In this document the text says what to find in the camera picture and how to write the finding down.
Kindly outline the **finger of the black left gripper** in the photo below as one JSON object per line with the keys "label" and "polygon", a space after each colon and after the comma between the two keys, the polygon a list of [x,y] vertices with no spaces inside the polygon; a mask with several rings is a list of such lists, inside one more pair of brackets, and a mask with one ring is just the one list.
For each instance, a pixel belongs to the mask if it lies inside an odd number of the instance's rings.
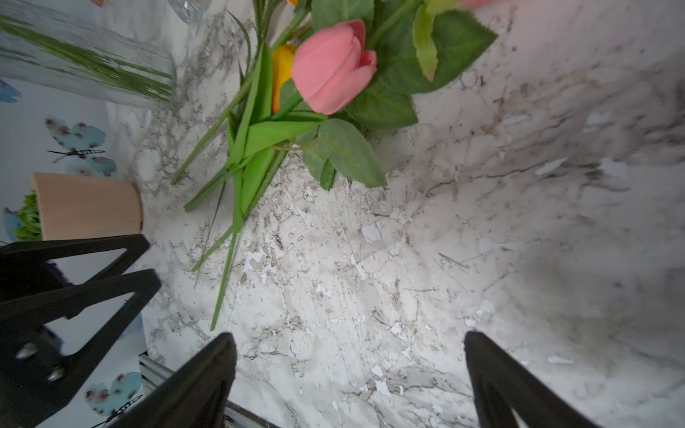
{"label": "finger of the black left gripper", "polygon": [[140,234],[5,245],[1,298],[15,300],[119,276],[149,248]]}
{"label": "finger of the black left gripper", "polygon": [[146,269],[2,302],[1,425],[67,407],[161,285]]}

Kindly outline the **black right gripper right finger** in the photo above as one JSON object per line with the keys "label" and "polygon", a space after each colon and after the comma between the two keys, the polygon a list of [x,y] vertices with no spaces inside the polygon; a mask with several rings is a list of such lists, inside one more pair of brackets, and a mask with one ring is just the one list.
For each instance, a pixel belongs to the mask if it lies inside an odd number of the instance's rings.
{"label": "black right gripper right finger", "polygon": [[595,426],[484,333],[467,332],[464,345],[480,426]]}

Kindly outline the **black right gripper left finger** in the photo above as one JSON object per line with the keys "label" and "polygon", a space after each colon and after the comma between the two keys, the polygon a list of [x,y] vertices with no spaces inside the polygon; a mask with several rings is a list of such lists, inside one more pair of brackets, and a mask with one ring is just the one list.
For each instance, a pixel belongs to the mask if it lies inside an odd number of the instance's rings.
{"label": "black right gripper left finger", "polygon": [[222,427],[223,404],[209,410],[221,387],[226,399],[235,381],[237,348],[231,333],[221,333],[174,376],[128,410],[116,427]]}

